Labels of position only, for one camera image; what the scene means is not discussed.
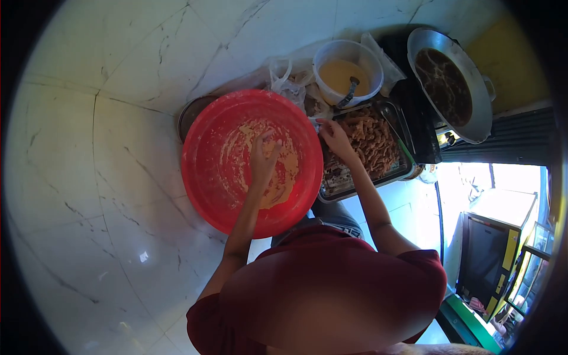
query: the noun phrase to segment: hand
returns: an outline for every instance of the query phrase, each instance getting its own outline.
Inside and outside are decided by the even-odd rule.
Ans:
[[[329,149],[340,157],[346,165],[360,160],[353,147],[351,147],[347,133],[337,122],[326,119],[318,119],[316,121],[321,123],[320,135],[327,143]]]
[[[274,149],[269,157],[265,157],[262,151],[262,142],[268,140],[274,133],[273,129],[270,129],[260,136],[256,137],[252,143],[252,149],[250,152],[250,171],[252,174],[251,187],[258,188],[261,193],[266,190],[268,182],[272,178],[272,172],[274,172],[274,167],[276,166],[276,160],[280,155],[280,150],[282,149],[282,140],[279,139],[274,145]]]

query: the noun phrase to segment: white marble floor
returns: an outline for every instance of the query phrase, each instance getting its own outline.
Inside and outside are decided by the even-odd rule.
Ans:
[[[396,181],[378,188],[393,226],[422,249],[440,252],[440,218],[433,184],[419,179]],[[343,200],[344,206],[361,226],[365,240],[374,248],[358,196]]]
[[[57,339],[71,354],[196,354],[185,312],[226,236],[181,181],[175,114],[188,99],[365,31],[425,24],[465,45],[501,11],[496,0],[66,1],[27,64],[3,152],[13,251]],[[396,227],[435,248],[420,184],[380,191]]]

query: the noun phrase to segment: wrist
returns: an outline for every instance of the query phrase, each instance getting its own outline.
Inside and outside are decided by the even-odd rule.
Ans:
[[[253,181],[249,186],[247,196],[260,200],[262,198],[262,194],[264,193],[264,190],[266,190],[266,188],[263,187],[262,184],[260,184],[256,181]]]
[[[357,153],[355,153],[355,151],[353,152],[353,154],[350,154],[349,156],[346,156],[345,158],[342,158],[343,162],[345,163],[345,165],[351,169],[355,166],[358,166],[359,164],[362,164],[361,159],[359,159],[359,155],[357,155]]]

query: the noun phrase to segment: jeans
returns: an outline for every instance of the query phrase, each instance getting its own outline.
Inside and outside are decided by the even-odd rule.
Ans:
[[[288,235],[298,229],[311,227],[313,225],[328,225],[349,234],[351,237],[363,238],[363,231],[352,215],[347,211],[341,202],[323,203],[316,199],[311,208],[315,218],[308,218],[307,215],[296,223],[292,228],[284,233],[272,237],[270,247],[276,247]]]

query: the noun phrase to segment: fried snack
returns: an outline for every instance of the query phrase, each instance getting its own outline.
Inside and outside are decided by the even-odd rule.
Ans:
[[[371,178],[382,177],[398,161],[399,149],[389,124],[376,112],[368,108],[349,112],[339,124]]]

